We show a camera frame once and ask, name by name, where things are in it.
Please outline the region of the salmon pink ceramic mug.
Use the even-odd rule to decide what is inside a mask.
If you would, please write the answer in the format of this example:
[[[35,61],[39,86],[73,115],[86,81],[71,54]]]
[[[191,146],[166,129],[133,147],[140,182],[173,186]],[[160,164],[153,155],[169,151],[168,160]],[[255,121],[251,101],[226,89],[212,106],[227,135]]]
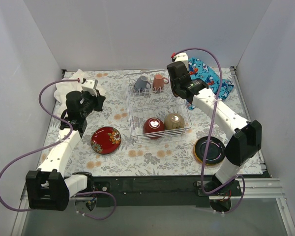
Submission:
[[[161,91],[165,85],[169,83],[169,79],[165,78],[162,74],[155,74],[153,79],[153,89],[155,91]]]

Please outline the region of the dark red bowl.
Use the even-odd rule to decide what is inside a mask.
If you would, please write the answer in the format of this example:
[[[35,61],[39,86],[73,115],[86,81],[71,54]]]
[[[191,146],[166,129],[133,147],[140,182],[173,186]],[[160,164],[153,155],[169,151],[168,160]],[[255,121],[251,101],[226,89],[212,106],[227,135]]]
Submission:
[[[143,133],[151,134],[165,130],[165,124],[159,118],[149,118],[143,125]]]

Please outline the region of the beige ceramic bowl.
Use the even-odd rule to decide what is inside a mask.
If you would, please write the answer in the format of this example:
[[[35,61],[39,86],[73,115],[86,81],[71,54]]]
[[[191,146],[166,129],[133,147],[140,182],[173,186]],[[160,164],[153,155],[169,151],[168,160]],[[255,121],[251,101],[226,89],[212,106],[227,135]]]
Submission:
[[[184,118],[178,113],[170,113],[164,119],[166,130],[181,129],[185,127]]]

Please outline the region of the grey ceramic mug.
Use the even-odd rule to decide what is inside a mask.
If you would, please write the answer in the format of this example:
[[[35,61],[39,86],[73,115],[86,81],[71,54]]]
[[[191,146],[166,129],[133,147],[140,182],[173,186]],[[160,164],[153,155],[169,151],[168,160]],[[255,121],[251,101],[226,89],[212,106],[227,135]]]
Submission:
[[[143,92],[151,88],[151,83],[148,80],[148,77],[141,75],[134,84],[134,90]]]

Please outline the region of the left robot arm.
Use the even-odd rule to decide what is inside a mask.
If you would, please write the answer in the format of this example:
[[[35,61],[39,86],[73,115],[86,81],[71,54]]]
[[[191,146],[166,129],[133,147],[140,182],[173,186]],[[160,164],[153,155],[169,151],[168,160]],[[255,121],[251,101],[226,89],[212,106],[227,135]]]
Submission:
[[[80,192],[88,197],[94,193],[91,173],[75,172],[64,178],[64,171],[86,130],[87,116],[93,111],[101,112],[104,101],[105,97],[97,89],[93,92],[71,91],[66,95],[66,109],[60,116],[58,144],[52,147],[37,170],[26,175],[31,209],[63,211],[75,194]]]

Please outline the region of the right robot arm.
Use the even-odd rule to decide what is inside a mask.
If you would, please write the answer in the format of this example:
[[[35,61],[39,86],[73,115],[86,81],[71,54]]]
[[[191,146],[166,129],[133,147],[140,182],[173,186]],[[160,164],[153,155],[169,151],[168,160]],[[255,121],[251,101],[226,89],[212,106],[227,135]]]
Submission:
[[[261,149],[262,126],[257,120],[248,121],[235,113],[201,79],[192,80],[182,61],[170,63],[167,70],[173,95],[202,110],[229,139],[219,170],[210,182],[201,185],[203,193],[222,196],[230,190],[230,182],[242,166]]]

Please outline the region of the black iridescent plate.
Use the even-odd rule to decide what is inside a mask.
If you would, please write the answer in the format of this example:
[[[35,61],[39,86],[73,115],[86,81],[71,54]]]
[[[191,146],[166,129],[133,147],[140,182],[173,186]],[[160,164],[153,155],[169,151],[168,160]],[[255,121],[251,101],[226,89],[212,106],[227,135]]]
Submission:
[[[193,155],[199,162],[203,162],[205,149],[207,144],[207,136],[200,138],[193,147]],[[225,146],[216,137],[211,137],[209,141],[206,165],[217,165],[225,158]]]

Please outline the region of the white wire dish rack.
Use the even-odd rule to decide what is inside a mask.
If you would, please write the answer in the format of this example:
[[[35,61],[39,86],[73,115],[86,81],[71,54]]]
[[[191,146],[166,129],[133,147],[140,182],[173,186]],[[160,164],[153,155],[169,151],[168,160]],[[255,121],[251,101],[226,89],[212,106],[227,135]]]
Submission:
[[[169,141],[173,138],[180,138],[186,130],[192,126],[189,111],[185,100],[174,97],[169,84],[163,88],[136,90],[135,83],[141,77],[147,77],[152,84],[155,75],[162,75],[169,78],[167,70],[151,70],[145,72],[129,73],[123,76],[125,82],[126,103],[129,117],[130,137],[133,144],[149,142],[152,138],[159,137],[159,141]],[[165,121],[169,114],[178,114],[184,119],[182,128],[153,132],[144,132],[144,123],[149,118],[158,118]]]

